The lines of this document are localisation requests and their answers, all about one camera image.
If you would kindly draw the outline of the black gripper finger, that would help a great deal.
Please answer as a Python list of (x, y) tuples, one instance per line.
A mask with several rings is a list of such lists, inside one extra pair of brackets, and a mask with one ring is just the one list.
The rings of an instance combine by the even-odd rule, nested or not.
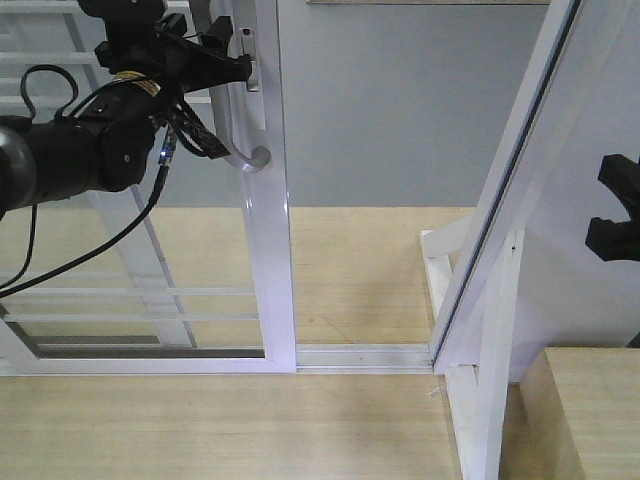
[(639, 219), (639, 164), (622, 154), (605, 155), (598, 180), (623, 205), (631, 220)]
[(589, 223), (585, 245), (601, 260), (639, 260), (639, 221), (614, 222), (599, 217)]

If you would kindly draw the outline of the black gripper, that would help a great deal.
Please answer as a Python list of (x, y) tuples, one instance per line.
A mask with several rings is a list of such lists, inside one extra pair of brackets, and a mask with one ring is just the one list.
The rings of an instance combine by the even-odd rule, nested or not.
[(167, 14), (165, 1), (81, 1), (79, 6), (104, 22), (106, 39), (95, 55), (112, 74), (135, 71), (186, 93), (246, 82), (252, 74), (249, 55), (227, 56), (230, 16), (218, 16), (200, 35), (204, 48), (197, 48), (184, 38), (185, 16)]

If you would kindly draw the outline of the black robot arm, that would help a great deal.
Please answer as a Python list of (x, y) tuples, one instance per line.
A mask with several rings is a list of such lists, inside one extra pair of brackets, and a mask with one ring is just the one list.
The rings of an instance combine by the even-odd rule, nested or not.
[(199, 157), (229, 150), (185, 102), (185, 95), (252, 73), (249, 55), (228, 54), (232, 20), (218, 17), (194, 43), (184, 15), (164, 1), (82, 1), (103, 20), (106, 39), (95, 49), (113, 80), (82, 102), (70, 99), (51, 121), (29, 113), (1, 119), (1, 210), (66, 199), (89, 190), (119, 192), (139, 183), (157, 130), (168, 125)]

